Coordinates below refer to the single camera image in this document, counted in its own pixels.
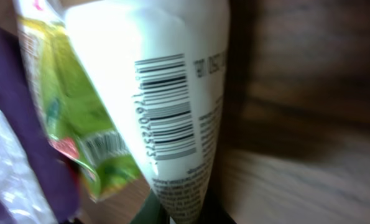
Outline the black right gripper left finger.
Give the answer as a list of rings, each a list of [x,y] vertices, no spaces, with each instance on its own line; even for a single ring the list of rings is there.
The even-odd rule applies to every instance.
[[[152,190],[130,224],[169,224],[169,215]]]

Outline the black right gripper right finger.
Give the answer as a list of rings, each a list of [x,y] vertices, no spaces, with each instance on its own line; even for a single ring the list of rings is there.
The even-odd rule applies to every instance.
[[[236,224],[211,188],[206,192],[198,224]]]

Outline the green snack pouch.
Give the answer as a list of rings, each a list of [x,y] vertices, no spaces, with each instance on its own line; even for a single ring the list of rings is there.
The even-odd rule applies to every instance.
[[[72,48],[58,1],[14,0],[32,99],[49,144],[80,166],[95,202],[141,172]]]

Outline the white tube gold cap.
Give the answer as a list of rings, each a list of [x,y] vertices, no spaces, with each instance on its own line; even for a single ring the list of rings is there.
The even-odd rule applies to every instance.
[[[115,128],[175,223],[196,223],[220,128],[228,1],[69,7],[70,42]]]

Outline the purple snack packet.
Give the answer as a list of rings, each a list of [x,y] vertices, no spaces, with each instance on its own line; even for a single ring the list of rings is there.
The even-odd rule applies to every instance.
[[[68,160],[47,141],[34,108],[18,38],[0,28],[0,109],[23,146],[57,218],[63,223],[80,207],[78,182]]]

